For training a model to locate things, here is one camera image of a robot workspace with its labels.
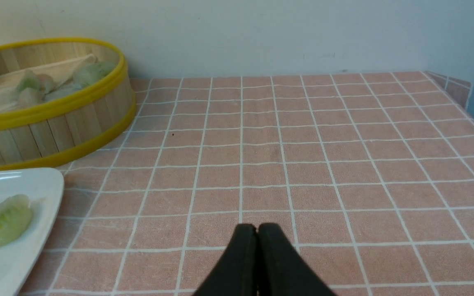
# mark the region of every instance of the wall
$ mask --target wall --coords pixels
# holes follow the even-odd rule
[[[133,76],[430,69],[474,83],[469,0],[0,0],[0,44],[68,35],[115,43]]]

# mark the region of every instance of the white plate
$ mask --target white plate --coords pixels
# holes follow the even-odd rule
[[[63,175],[55,169],[39,168],[0,172],[0,202],[26,194],[34,205],[34,218],[27,231],[14,242],[0,247],[0,296],[19,292],[51,232],[63,195]]]

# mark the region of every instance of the yellow rim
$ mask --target yellow rim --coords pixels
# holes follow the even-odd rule
[[[111,92],[111,90],[116,88],[120,82],[122,82],[128,76],[128,66],[127,62],[125,61],[124,54],[122,54],[122,52],[116,46],[100,40],[77,37],[38,39],[1,45],[0,51],[27,45],[59,42],[92,43],[108,47],[118,54],[118,65],[104,79],[92,86],[80,90],[79,92],[75,92],[74,94],[66,96],[62,99],[57,99],[55,101],[47,102],[35,107],[0,114],[0,130],[13,129],[15,127],[40,122],[49,118],[60,116],[67,112],[71,112],[75,109],[79,109]]]
[[[122,120],[99,136],[94,137],[83,144],[47,157],[20,163],[0,165],[0,171],[28,169],[29,167],[59,167],[60,165],[64,165],[68,162],[84,157],[85,155],[98,150],[100,147],[111,142],[113,139],[115,139],[115,137],[120,135],[133,121],[136,109],[137,103],[135,101],[135,97],[133,96],[131,107],[129,108],[129,112],[126,114],[126,116],[124,116]]]

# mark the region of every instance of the bamboo steamer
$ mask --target bamboo steamer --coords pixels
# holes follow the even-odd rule
[[[115,46],[83,38],[0,46],[0,76],[94,54],[116,68],[98,83],[47,103],[0,113],[0,170],[58,167],[120,135],[135,116],[128,66]]]

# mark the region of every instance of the grid pattern tablecloth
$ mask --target grid pattern tablecloth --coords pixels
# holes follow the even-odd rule
[[[474,294],[474,120],[421,72],[133,81],[25,294],[190,295],[279,223],[340,296]]]

